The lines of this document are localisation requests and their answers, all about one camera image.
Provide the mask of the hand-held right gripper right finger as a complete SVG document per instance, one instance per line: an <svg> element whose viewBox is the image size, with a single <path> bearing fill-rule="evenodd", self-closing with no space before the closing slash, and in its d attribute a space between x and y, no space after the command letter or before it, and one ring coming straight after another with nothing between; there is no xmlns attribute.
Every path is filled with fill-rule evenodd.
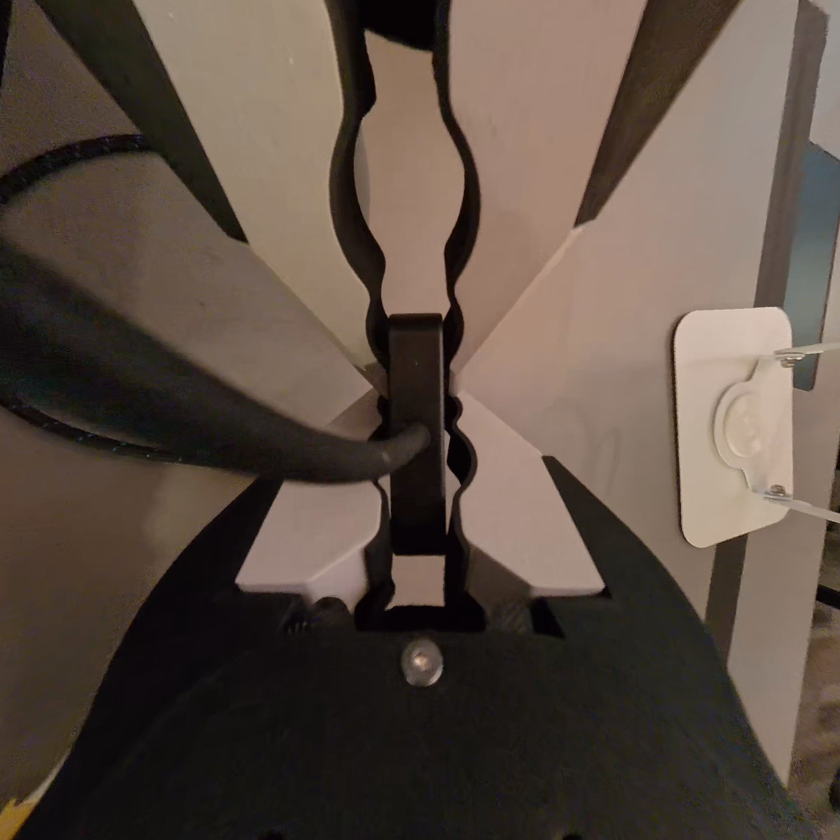
<svg viewBox="0 0 840 840"><path fill-rule="evenodd" d="M446 600L604 590L539 451L466 392L456 397L445 475Z"/></svg>

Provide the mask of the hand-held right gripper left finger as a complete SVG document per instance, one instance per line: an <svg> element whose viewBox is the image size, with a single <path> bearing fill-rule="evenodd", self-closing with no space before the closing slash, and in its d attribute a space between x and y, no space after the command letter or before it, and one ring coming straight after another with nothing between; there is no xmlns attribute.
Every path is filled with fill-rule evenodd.
<svg viewBox="0 0 840 840"><path fill-rule="evenodd" d="M382 490L373 482L319 485L285 480L247 552L236 585L243 592L325 597L357 606L368 590L364 552L382 524Z"/></svg>

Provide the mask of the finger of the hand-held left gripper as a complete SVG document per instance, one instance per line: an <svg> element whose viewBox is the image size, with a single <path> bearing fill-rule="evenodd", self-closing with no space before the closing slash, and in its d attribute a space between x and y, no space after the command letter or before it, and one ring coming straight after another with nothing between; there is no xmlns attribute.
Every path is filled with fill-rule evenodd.
<svg viewBox="0 0 840 840"><path fill-rule="evenodd" d="M385 258L355 182L375 84L357 2L135 2L249 246L362 370Z"/></svg>
<svg viewBox="0 0 840 840"><path fill-rule="evenodd" d="M452 372L567 239L646 5L438 3L438 101L464 168L444 247Z"/></svg>

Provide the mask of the white stand base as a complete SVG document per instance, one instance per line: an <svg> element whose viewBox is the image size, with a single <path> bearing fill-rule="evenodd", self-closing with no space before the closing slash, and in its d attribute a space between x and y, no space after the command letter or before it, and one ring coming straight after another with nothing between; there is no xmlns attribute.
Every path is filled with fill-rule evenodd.
<svg viewBox="0 0 840 840"><path fill-rule="evenodd" d="M793 367L838 342L794 346L780 308L698 310L673 338L679 522L697 548L797 511L838 514L794 496Z"/></svg>

